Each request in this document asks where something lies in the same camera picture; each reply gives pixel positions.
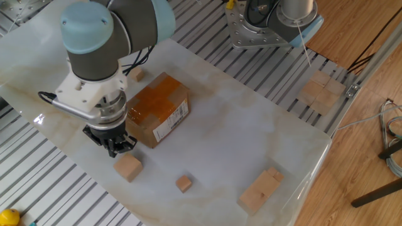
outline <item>yellow object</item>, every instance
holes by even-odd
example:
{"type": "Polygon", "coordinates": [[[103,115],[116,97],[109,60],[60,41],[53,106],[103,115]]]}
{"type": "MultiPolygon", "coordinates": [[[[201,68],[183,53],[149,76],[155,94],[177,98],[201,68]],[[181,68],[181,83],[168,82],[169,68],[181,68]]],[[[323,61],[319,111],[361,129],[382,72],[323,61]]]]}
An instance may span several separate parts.
{"type": "Polygon", "coordinates": [[[229,2],[226,4],[226,9],[233,9],[234,6],[234,0],[229,0],[229,2]]]}
{"type": "Polygon", "coordinates": [[[3,210],[0,213],[0,226],[17,226],[19,222],[19,213],[15,209],[3,210]]]}

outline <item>wooden cube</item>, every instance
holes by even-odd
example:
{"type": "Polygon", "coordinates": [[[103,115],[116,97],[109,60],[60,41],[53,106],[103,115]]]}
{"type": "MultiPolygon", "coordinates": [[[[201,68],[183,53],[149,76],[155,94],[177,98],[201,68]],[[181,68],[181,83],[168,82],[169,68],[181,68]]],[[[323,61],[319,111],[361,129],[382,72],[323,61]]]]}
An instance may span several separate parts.
{"type": "Polygon", "coordinates": [[[326,116],[338,99],[338,95],[323,89],[310,107],[322,116],[326,116]]]}
{"type": "Polygon", "coordinates": [[[192,182],[186,175],[183,175],[181,178],[176,180],[176,186],[180,191],[182,191],[182,193],[185,193],[192,186],[192,182]]]}
{"type": "Polygon", "coordinates": [[[297,99],[307,106],[313,104],[323,87],[314,81],[308,81],[297,96],[297,99]]]}
{"type": "Polygon", "coordinates": [[[319,84],[321,87],[325,87],[325,85],[329,82],[331,76],[327,75],[324,72],[317,70],[313,76],[310,78],[311,81],[319,84]]]}
{"type": "Polygon", "coordinates": [[[263,171],[249,188],[240,196],[237,204],[249,215],[254,215],[265,201],[280,186],[280,181],[273,175],[282,175],[275,168],[263,171]]]}
{"type": "Polygon", "coordinates": [[[143,165],[138,159],[127,153],[114,164],[113,168],[128,182],[132,182],[143,170],[143,165]]]}
{"type": "Polygon", "coordinates": [[[324,89],[328,90],[329,92],[341,96],[344,90],[346,89],[346,86],[335,79],[331,78],[329,82],[326,84],[324,89]]]}
{"type": "Polygon", "coordinates": [[[134,67],[130,73],[128,73],[128,76],[134,79],[134,81],[139,82],[141,79],[144,77],[144,72],[142,71],[140,66],[134,67]]]}

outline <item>light blue robot joint cap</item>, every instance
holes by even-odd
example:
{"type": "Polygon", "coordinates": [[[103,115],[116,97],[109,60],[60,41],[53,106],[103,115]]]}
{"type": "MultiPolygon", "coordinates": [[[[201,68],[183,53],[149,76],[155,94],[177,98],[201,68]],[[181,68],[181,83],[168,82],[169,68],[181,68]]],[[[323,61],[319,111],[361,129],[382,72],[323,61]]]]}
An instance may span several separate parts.
{"type": "Polygon", "coordinates": [[[305,28],[302,32],[301,32],[301,36],[300,35],[296,36],[293,40],[291,40],[289,42],[289,44],[291,44],[293,47],[299,48],[303,46],[303,41],[304,43],[307,43],[310,38],[312,38],[315,33],[321,28],[321,25],[324,22],[324,18],[322,18],[320,15],[318,15],[314,21],[308,25],[307,28],[305,28]]]}
{"type": "Polygon", "coordinates": [[[158,28],[158,43],[170,38],[176,29],[176,18],[169,3],[165,0],[152,0],[158,28]]]}
{"type": "Polygon", "coordinates": [[[114,25],[109,10],[95,2],[77,2],[67,6],[61,16],[63,43],[74,54],[99,49],[112,36],[114,25]]]}

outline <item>marble tabletop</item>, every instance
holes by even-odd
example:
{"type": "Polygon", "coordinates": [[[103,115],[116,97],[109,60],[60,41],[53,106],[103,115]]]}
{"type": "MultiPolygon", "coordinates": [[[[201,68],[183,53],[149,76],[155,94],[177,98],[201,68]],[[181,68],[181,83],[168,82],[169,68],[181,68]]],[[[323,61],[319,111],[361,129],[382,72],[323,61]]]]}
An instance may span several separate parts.
{"type": "MultiPolygon", "coordinates": [[[[68,73],[60,13],[74,0],[56,0],[0,40],[0,96],[147,226],[293,225],[331,140],[322,131],[255,93],[172,40],[159,43],[129,80],[132,97],[161,72],[190,90],[192,112],[154,149],[131,152],[144,170],[131,183],[113,169],[119,159],[82,132],[85,124],[40,100],[68,73]],[[236,203],[263,170],[284,176],[249,217],[236,203]],[[193,186],[182,194],[175,181],[193,186]]],[[[123,59],[130,62],[133,57],[123,59]]]]}

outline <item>robotic arm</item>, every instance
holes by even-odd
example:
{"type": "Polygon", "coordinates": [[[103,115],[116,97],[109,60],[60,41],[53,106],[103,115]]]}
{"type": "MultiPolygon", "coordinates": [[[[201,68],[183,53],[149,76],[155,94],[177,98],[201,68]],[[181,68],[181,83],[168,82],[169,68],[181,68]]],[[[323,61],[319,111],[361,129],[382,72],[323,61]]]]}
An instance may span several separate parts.
{"type": "Polygon", "coordinates": [[[57,96],[51,95],[52,104],[83,119],[84,133],[111,157],[131,150],[137,140],[126,132],[127,79],[118,59],[174,33],[175,16],[169,4],[162,0],[77,2],[64,10],[60,26],[70,72],[56,89],[57,96]]]}
{"type": "MultiPolygon", "coordinates": [[[[293,46],[301,43],[297,26],[309,39],[322,24],[314,0],[247,0],[244,18],[247,32],[264,35],[252,31],[268,28],[293,46]]],[[[56,94],[39,92],[40,97],[84,120],[83,132],[112,158],[132,150],[137,140],[126,132],[127,78],[119,59],[173,35],[170,5],[165,0],[77,2],[64,10],[60,26],[70,71],[56,94]]]]}

